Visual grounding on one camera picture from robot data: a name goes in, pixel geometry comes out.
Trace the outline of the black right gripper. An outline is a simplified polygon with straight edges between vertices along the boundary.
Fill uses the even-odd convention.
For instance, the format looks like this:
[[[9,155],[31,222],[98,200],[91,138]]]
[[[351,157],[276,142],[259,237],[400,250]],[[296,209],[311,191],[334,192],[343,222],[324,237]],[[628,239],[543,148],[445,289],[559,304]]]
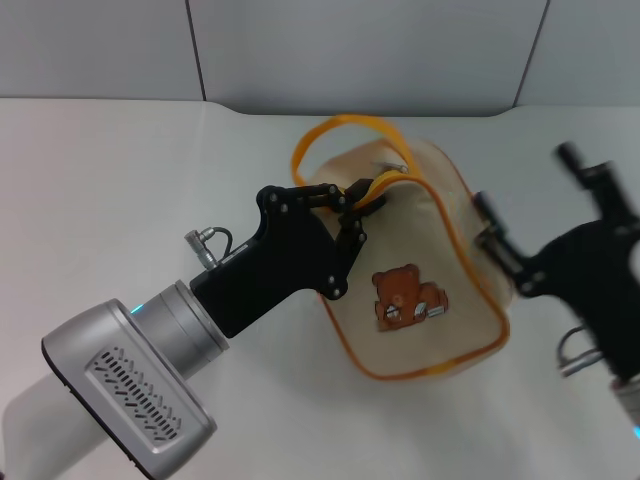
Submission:
[[[639,228],[616,178],[612,162],[585,167],[574,144],[564,142],[556,156],[588,191],[601,221],[580,225],[525,257],[507,239],[507,231],[485,192],[473,196],[483,221],[475,244],[518,286],[526,298],[562,300],[589,330],[612,372],[628,381],[639,374],[639,281],[630,257]]]

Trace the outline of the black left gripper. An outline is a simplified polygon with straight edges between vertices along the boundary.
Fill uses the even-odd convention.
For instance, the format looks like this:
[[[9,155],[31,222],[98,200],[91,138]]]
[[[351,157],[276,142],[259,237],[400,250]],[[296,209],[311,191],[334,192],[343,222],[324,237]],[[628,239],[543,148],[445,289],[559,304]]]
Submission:
[[[283,188],[267,186],[256,195],[256,233],[215,268],[190,281],[205,313],[226,338],[233,338],[293,293],[312,289],[342,292],[368,235],[363,219],[386,204],[378,197],[364,206],[372,179],[346,189],[336,184]],[[335,238],[312,210],[338,213]]]

